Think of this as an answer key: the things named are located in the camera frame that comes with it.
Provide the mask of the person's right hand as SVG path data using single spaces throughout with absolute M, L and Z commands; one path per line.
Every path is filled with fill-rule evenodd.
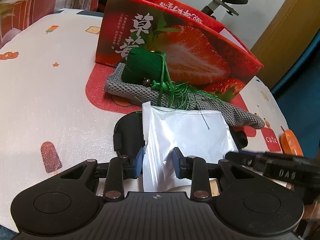
M 313 204 L 304 206 L 304 214 L 302 220 L 319 221 L 320 220 L 320 204 L 315 201 Z

